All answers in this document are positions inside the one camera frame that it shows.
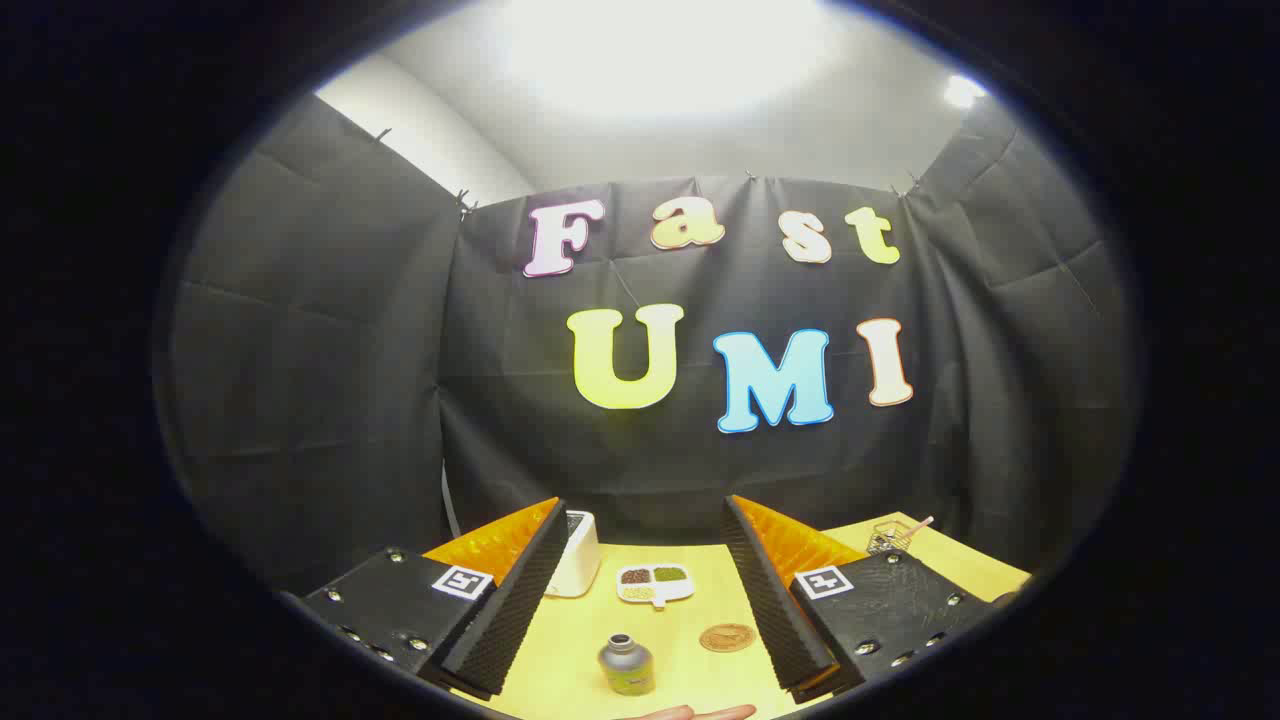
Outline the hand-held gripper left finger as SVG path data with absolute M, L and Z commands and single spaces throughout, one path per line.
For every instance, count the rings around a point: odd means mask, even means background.
M 570 537 L 547 498 L 425 553 L 388 547 L 301 597 L 338 635 L 424 682 L 499 694 Z

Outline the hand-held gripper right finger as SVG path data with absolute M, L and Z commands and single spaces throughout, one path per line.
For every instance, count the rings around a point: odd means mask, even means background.
M 724 500 L 722 538 L 797 703 L 902 674 L 996 611 L 905 550 L 867 553 L 742 496 Z

